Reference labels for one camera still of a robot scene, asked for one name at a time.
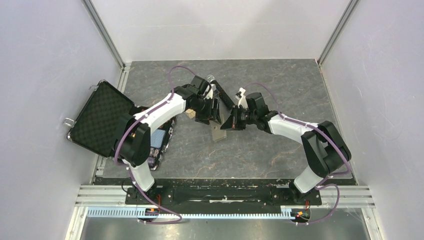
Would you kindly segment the orange credit cards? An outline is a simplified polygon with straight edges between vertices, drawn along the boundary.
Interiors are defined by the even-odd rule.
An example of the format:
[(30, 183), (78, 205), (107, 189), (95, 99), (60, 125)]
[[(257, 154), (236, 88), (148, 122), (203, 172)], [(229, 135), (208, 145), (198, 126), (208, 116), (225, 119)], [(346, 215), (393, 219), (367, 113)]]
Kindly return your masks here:
[(194, 111), (194, 110), (192, 110), (192, 109), (187, 109), (186, 111), (185, 111), (185, 114), (190, 118), (190, 119), (193, 119), (193, 118), (195, 118), (195, 116), (196, 116), (196, 112)]

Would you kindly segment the black glitter microphone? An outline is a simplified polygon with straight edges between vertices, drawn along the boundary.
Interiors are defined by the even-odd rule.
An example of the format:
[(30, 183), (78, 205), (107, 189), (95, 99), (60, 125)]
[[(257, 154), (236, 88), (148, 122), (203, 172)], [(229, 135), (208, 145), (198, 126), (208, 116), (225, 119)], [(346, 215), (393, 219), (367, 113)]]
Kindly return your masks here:
[(223, 87), (218, 83), (216, 78), (213, 75), (208, 75), (206, 80), (210, 82), (211, 84), (214, 84), (216, 87), (216, 90), (218, 91), (219, 98), (224, 103), (227, 110), (231, 110), (233, 106), (235, 105), (234, 101), (230, 98), (230, 96), (227, 94), (227, 92), (223, 89)]

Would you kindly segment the grey card holder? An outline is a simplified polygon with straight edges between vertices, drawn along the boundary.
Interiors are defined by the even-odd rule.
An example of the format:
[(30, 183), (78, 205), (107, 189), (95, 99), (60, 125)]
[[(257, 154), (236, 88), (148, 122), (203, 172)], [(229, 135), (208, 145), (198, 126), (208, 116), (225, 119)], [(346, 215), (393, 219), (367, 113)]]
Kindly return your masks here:
[(222, 141), (228, 137), (228, 131), (221, 129), (222, 124), (226, 121), (227, 118), (228, 118), (227, 115), (225, 115), (224, 113), (221, 113), (220, 114), (220, 119), (222, 121), (221, 124), (215, 121), (210, 121), (211, 135), (212, 135), (212, 140), (214, 142)]

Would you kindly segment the clear plastic card box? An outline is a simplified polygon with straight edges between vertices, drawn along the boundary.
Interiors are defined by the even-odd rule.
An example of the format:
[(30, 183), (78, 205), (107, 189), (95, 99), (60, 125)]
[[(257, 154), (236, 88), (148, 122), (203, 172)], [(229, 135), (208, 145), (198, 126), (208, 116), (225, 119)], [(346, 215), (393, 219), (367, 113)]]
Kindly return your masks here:
[(217, 86), (215, 84), (211, 85), (211, 92), (209, 94), (211, 99), (219, 99), (220, 98), (220, 91), (217, 89)]

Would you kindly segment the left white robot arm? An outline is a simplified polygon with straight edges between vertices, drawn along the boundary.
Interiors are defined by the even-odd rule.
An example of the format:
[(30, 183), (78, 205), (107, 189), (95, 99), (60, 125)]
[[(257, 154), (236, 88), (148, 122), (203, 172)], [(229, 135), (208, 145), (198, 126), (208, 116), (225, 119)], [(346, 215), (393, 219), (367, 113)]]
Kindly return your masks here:
[(219, 96), (213, 83), (189, 83), (177, 86), (152, 107), (130, 115), (119, 123), (113, 160), (122, 161), (133, 184), (138, 188), (138, 197), (145, 204), (153, 203), (157, 190), (151, 174), (148, 157), (151, 136), (160, 126), (186, 110), (195, 111), (195, 121), (208, 125), (220, 123)]

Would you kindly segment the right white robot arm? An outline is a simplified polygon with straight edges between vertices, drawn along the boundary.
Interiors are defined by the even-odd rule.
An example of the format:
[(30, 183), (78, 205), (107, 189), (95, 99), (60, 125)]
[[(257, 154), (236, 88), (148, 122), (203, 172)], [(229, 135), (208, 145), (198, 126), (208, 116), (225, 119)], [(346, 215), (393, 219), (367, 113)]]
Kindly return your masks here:
[(349, 167), (352, 154), (336, 126), (331, 121), (310, 123), (269, 110), (260, 92), (244, 95), (237, 93), (239, 103), (234, 105), (221, 130), (242, 131), (255, 125), (268, 134), (283, 136), (302, 145), (307, 167), (289, 187), (289, 199), (302, 204), (309, 192), (322, 184), (342, 166)]

